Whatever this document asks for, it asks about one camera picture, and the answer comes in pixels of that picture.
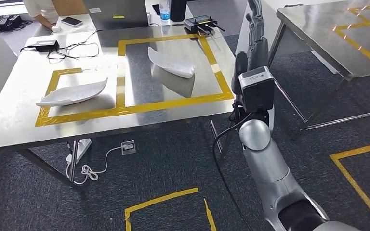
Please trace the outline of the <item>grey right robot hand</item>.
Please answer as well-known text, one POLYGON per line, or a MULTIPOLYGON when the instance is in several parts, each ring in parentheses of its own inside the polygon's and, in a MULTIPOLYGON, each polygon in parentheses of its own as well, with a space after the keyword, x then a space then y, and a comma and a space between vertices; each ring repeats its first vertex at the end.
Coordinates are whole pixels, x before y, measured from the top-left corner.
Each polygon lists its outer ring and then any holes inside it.
POLYGON ((268 42, 264 36, 264 19, 262 5, 259 0, 249 0, 248 9, 251 13, 246 14, 249 33, 246 51, 236 54, 234 76, 232 77, 231 88, 236 95, 242 94, 242 88, 238 76, 247 71, 267 66, 268 63, 268 42))

